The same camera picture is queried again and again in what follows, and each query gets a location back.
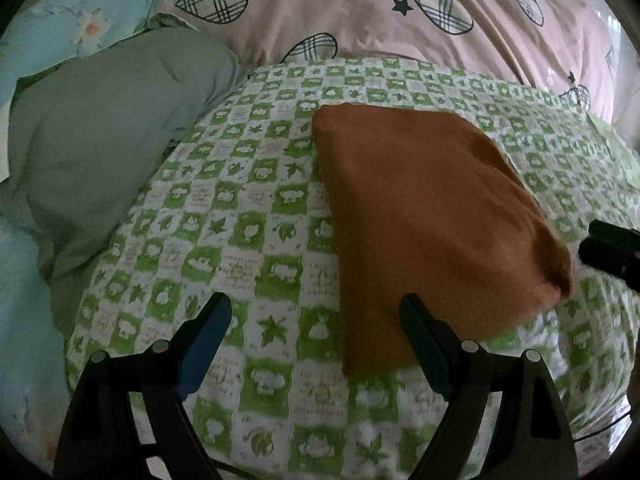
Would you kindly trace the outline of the rust orange small garment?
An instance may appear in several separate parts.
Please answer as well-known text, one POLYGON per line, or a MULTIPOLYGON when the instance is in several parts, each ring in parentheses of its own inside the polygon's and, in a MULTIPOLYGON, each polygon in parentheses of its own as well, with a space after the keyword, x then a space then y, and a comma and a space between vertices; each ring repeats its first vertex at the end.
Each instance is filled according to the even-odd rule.
POLYGON ((416 294, 488 341, 574 294, 570 250, 497 144, 448 112, 364 104, 311 119, 338 264, 344 373, 416 365, 398 320, 416 294))

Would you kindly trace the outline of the pink heart pattern quilt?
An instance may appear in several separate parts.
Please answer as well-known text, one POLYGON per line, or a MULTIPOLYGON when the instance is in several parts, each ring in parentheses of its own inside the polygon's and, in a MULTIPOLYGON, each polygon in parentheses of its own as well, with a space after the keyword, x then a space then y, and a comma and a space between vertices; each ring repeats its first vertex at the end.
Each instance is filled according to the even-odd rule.
POLYGON ((612 40, 585 0, 157 0, 249 66, 393 55, 614 112, 612 40))

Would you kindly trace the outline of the green white checkered blanket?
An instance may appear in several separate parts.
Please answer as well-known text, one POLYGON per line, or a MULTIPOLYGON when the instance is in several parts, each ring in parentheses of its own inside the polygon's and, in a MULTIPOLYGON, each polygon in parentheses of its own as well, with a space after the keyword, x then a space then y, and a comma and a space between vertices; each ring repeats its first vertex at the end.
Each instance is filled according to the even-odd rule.
POLYGON ((498 144, 576 247, 591 220, 639 223, 639 190, 586 99, 402 58, 256 70, 183 139, 114 234, 66 346, 68 381, 96 350, 141 352, 224 292, 231 325, 186 404, 207 452, 262 478, 406 478, 446 405, 417 370, 342 372, 311 116, 341 102, 456 112, 498 144))

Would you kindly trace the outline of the light blue floral sheet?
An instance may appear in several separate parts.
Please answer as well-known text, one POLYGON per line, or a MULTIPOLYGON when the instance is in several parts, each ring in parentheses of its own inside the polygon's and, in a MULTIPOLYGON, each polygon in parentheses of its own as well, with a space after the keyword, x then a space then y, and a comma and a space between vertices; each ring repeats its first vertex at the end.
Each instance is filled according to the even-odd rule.
POLYGON ((16 99, 60 67, 77 67, 141 32, 156 0, 41 0, 1 40, 1 428, 17 453, 49 472, 68 404, 63 341, 79 301, 84 262, 73 198, 90 205, 82 169, 55 164, 77 155, 64 138, 47 152, 17 138, 16 99))

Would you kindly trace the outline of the sage green pillow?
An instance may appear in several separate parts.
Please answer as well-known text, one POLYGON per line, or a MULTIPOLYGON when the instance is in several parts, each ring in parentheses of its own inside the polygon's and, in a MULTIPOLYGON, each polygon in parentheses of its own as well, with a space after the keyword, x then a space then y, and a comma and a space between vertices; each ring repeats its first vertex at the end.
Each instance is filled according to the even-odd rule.
POLYGON ((82 169, 91 179, 90 205, 73 198, 80 237, 70 256, 85 264, 79 301, 94 259, 143 185, 178 142, 245 81, 239 58, 213 36, 183 26, 162 26, 122 40, 77 67, 60 67, 24 91, 10 117, 17 138, 35 136, 50 152, 64 138, 77 155, 55 169, 82 169))

